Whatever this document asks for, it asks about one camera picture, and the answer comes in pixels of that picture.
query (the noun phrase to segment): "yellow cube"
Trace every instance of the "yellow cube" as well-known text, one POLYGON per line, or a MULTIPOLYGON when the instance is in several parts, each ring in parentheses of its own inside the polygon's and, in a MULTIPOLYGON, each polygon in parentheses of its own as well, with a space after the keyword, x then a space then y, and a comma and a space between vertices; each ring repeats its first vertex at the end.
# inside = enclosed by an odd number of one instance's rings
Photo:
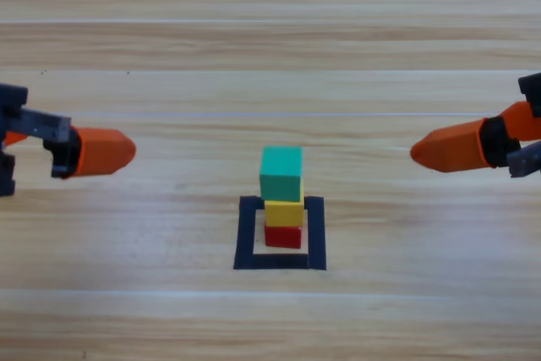
POLYGON ((267 227, 302 227, 304 221, 304 182, 301 179, 300 202, 265 201, 267 227))

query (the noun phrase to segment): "cube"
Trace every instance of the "cube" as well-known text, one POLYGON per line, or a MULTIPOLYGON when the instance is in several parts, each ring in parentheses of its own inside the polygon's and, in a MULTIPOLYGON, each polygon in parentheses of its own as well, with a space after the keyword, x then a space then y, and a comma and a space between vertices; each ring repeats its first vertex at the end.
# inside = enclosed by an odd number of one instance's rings
POLYGON ((304 182, 301 180, 301 200, 265 200, 267 227, 301 227, 304 221, 304 182))
POLYGON ((299 202, 303 177, 301 147, 266 146, 260 169, 261 198, 299 202))
POLYGON ((279 249, 300 249, 303 237, 301 227, 268 227, 265 224, 265 245, 279 249))

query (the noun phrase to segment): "wooden table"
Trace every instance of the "wooden table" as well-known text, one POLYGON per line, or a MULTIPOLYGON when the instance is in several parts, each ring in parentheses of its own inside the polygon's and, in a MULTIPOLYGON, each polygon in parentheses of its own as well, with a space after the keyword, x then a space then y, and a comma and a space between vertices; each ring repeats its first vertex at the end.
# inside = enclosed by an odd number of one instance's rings
POLYGON ((0 359, 540 360, 539 176, 409 157, 522 99, 540 7, 0 0, 0 82, 138 146, 111 177, 65 182, 37 140, 10 149, 0 359), (232 268, 268 144, 305 149, 328 271, 232 268))

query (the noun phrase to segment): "red cube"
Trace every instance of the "red cube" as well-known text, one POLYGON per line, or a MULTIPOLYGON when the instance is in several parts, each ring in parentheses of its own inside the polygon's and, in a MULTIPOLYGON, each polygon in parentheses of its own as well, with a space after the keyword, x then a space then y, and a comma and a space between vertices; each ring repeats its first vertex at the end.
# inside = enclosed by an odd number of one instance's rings
POLYGON ((280 249, 300 249, 303 231, 301 227, 267 227, 265 245, 280 249))

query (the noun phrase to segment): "black tape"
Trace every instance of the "black tape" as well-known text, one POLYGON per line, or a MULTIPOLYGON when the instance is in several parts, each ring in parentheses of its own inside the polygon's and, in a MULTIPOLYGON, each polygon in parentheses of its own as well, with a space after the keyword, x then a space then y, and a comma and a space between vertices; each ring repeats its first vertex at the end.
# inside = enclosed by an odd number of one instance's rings
POLYGON ((254 254, 255 214, 265 208, 259 196, 241 196, 238 206, 235 270, 326 270, 325 202, 323 198, 304 198, 308 211, 308 254, 254 254))

